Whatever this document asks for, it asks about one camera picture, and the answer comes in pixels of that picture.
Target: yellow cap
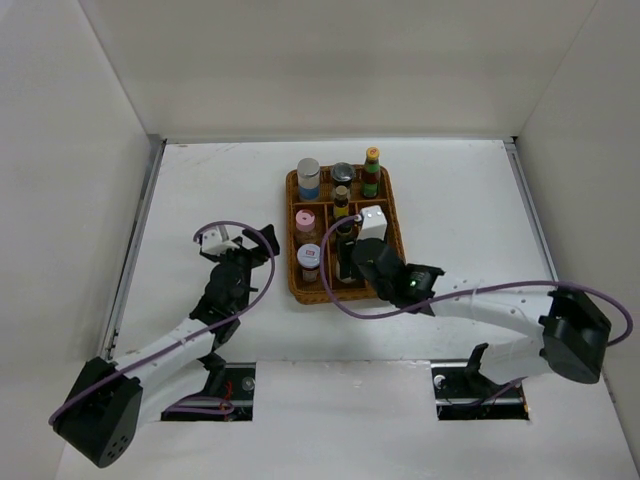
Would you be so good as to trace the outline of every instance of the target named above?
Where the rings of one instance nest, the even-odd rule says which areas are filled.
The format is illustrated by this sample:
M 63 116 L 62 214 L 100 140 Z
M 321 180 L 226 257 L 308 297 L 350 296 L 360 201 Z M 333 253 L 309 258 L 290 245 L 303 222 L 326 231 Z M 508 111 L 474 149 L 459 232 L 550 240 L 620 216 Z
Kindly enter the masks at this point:
M 380 150 L 378 150 L 378 148 L 376 147 L 367 148 L 367 158 L 370 158 L 371 160 L 378 160 L 379 157 L 380 157 Z

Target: blue label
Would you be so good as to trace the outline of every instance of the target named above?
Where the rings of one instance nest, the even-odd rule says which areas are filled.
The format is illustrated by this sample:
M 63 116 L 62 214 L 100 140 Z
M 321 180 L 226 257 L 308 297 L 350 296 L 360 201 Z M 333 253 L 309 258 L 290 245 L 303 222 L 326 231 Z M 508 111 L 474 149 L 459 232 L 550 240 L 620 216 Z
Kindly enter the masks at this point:
M 320 185 L 316 188 L 302 188 L 298 186 L 298 194 L 302 200 L 316 200 L 320 196 Z

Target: wooden crate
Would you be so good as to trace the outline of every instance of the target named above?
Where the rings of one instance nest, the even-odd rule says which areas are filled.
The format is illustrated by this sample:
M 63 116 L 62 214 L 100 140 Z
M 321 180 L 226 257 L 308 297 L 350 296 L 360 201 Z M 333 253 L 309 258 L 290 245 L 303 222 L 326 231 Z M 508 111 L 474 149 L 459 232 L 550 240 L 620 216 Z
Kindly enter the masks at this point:
M 400 225 L 396 215 L 396 206 L 393 200 L 391 189 L 391 179 L 386 168 L 380 167 L 380 191 L 378 197 L 370 199 L 362 196 L 362 165 L 354 165 L 356 177 L 351 186 L 351 201 L 349 202 L 349 214 L 355 215 L 364 207 L 379 205 L 384 212 L 387 226 L 387 243 L 392 246 L 403 260 L 404 247 L 402 246 L 402 236 L 400 235 Z M 289 290 L 300 303 L 310 305 L 314 303 L 330 302 L 327 292 L 322 285 L 322 280 L 304 282 L 302 272 L 296 259 L 297 246 L 294 239 L 296 229 L 295 216 L 299 210 L 311 210 L 316 215 L 316 222 L 322 234 L 329 229 L 333 223 L 333 201 L 331 200 L 331 167 L 320 169 L 320 197 L 315 202 L 302 202 L 298 197 L 298 176 L 296 170 L 287 174 L 286 195 L 287 195 L 287 264 L 289 276 Z M 363 298 L 376 298 L 375 291 L 363 280 L 351 284 L 345 284 L 335 278 L 334 270 L 337 260 L 335 251 L 335 238 L 332 238 L 327 245 L 328 255 L 325 255 L 325 269 L 329 276 L 331 290 L 342 301 L 360 300 Z

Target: white table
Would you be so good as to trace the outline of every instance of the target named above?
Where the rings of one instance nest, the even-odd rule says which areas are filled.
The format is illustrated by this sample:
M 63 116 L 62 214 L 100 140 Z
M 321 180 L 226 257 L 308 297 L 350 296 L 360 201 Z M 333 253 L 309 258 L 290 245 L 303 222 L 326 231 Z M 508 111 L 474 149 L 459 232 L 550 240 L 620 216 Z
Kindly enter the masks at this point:
M 374 144 L 391 175 L 408 261 L 487 283 L 549 278 L 500 141 L 173 145 L 117 353 L 162 335 L 197 302 L 210 271 L 190 241 L 198 227 L 274 223 L 284 245 L 287 172 L 306 156 L 361 162 Z M 638 478 L 602 382 L 526 381 L 530 422 L 438 422 L 428 363 L 407 360 L 467 357 L 478 343 L 515 334 L 459 319 L 350 319 L 331 305 L 298 304 L 284 255 L 277 269 L 271 291 L 219 351 L 227 361 L 260 361 L 253 422 L 147 425 L 106 471 L 67 447 L 57 478 Z M 254 285 L 267 273 L 256 270 Z

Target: pink lid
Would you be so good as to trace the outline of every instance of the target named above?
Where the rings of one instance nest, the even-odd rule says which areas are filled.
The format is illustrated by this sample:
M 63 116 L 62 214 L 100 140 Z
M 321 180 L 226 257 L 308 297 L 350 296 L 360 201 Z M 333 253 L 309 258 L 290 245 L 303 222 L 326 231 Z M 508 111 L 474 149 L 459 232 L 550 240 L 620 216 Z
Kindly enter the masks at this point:
M 316 216 L 311 210 L 300 210 L 296 213 L 296 228 L 301 232 L 310 232 L 316 225 Z

